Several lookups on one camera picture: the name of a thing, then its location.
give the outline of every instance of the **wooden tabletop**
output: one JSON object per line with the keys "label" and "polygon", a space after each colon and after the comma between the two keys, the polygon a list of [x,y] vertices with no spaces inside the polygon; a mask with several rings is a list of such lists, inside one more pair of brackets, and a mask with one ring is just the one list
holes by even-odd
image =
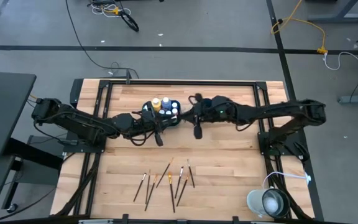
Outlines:
{"label": "wooden tabletop", "polygon": [[[77,106],[79,110],[93,113],[98,83],[97,79],[84,80]],[[267,87],[270,103],[287,100],[282,82],[267,82]],[[236,103],[255,106],[252,88],[247,86],[114,85],[108,117],[139,111],[146,101],[164,96],[178,100],[182,111],[186,111],[191,108],[187,98],[195,93],[201,93],[205,98],[222,95]],[[275,118],[274,122],[276,126],[281,126],[289,119]],[[177,127],[166,129],[162,134],[163,147],[158,147],[153,138],[141,147],[122,137],[108,139],[99,164],[91,217],[122,218],[122,214],[127,213],[129,218],[141,219],[232,220],[233,216],[238,216],[240,220],[269,220],[252,213],[246,202],[247,194],[261,189],[266,177],[257,140],[258,124],[243,132],[237,132],[233,124],[227,123],[203,124],[202,127],[203,138],[200,140],[194,138],[191,123],[182,122]],[[83,154],[76,154],[64,163],[51,214],[62,209],[76,190],[83,157]],[[173,162],[169,171],[173,174],[173,190],[177,187],[180,167],[185,166],[183,177],[188,173],[187,159],[191,163],[196,187],[193,188],[191,180],[188,181],[176,213],[173,213],[168,178],[165,176],[160,186],[154,189],[145,212],[147,177],[137,200],[133,202],[143,174],[151,169],[152,182],[155,174],[162,175],[171,158]],[[303,166],[297,158],[283,156],[282,164],[284,172],[304,175]],[[183,177],[180,189],[185,181]],[[286,177],[285,181],[299,206],[313,217],[305,180]],[[87,191],[82,200],[81,213],[85,212]]]}

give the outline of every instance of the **black metal frame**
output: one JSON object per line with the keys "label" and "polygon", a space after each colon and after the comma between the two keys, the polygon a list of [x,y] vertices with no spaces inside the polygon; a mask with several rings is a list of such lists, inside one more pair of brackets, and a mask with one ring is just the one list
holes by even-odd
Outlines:
{"label": "black metal frame", "polygon": [[[103,117],[107,118],[107,113],[108,113],[108,108],[109,108],[109,102],[111,99],[111,92],[112,92],[112,86],[113,85],[126,85],[128,82],[125,79],[115,79],[115,80],[100,80],[99,81],[99,89],[98,89],[98,94],[96,97],[96,101],[95,101],[95,107],[94,107],[94,115],[98,115],[99,112],[99,107],[100,107],[100,102],[101,102],[101,96],[102,96],[102,92],[104,90],[104,88],[107,88],[107,93],[106,93],[106,101],[104,104],[104,110],[103,110]],[[253,92],[254,92],[254,98],[255,98],[255,105],[256,106],[261,106],[261,102],[260,102],[260,92],[262,92],[263,95],[263,100],[265,105],[269,105],[269,94],[267,93],[267,85],[266,82],[242,82],[242,81],[199,81],[199,80],[131,80],[131,84],[132,85],[216,85],[216,86],[249,86],[252,87]],[[259,133],[265,133],[265,125],[264,125],[264,121],[262,119],[258,120],[259,123]],[[269,118],[268,119],[268,126],[269,128],[274,127],[274,123],[273,123],[273,119]],[[95,155],[95,162],[97,163],[97,166],[99,166],[99,162],[100,162],[100,157],[101,154],[100,153],[96,153]],[[80,183],[83,181],[83,178],[86,175],[86,171],[88,169],[88,164],[89,164],[89,159],[90,159],[90,154],[86,153],[85,158],[84,158],[84,163],[83,163],[83,168],[81,171],[81,179],[80,179]],[[267,169],[267,163],[268,162],[272,162],[268,159],[265,159],[265,166]],[[277,171],[283,172],[283,167],[282,167],[282,162],[280,160],[280,156],[275,156],[275,165],[277,168]],[[88,194],[88,199],[86,202],[86,215],[90,215],[91,214],[91,209],[92,209],[92,203],[93,203],[93,197],[94,197],[94,188],[96,186],[96,179],[97,179],[97,172],[95,174],[95,176],[93,177],[93,179],[90,182],[90,188],[89,188],[89,194]],[[285,179],[284,177],[280,177],[280,180],[282,181],[282,184],[285,186]],[[273,186],[273,182],[272,180],[269,178],[268,179],[268,183],[269,185]],[[77,201],[76,205],[75,205],[75,209],[74,209],[74,215],[77,215],[80,211],[80,203],[81,203],[81,198]],[[198,220],[193,220],[191,221],[192,223],[249,223],[249,222],[238,222],[235,219],[236,217],[233,217],[233,221],[226,221],[226,222],[222,222],[222,221],[198,221]],[[178,220],[131,220],[132,222],[178,222]]]}

